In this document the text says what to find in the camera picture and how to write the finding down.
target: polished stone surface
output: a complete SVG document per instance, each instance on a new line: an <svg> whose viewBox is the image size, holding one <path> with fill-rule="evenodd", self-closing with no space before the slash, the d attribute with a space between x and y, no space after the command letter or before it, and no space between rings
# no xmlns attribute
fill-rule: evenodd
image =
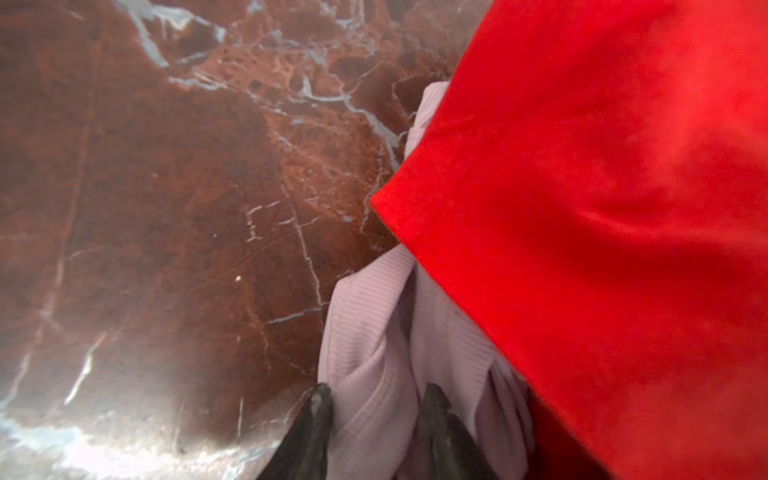
<svg viewBox="0 0 768 480"><path fill-rule="evenodd" d="M0 476L253 478L488 3L0 2Z"/></svg>

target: brown marble countertop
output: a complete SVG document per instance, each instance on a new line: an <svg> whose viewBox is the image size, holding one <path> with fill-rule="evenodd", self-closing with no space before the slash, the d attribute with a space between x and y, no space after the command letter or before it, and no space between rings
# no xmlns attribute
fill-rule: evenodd
<svg viewBox="0 0 768 480"><path fill-rule="evenodd" d="M488 4L0 2L0 476L253 478Z"/></svg>

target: red cloth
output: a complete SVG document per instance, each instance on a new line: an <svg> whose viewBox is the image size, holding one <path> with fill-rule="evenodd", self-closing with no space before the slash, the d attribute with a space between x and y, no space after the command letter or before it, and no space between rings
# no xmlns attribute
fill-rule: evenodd
<svg viewBox="0 0 768 480"><path fill-rule="evenodd" d="M768 478L768 3L498 0L372 205L620 478Z"/></svg>

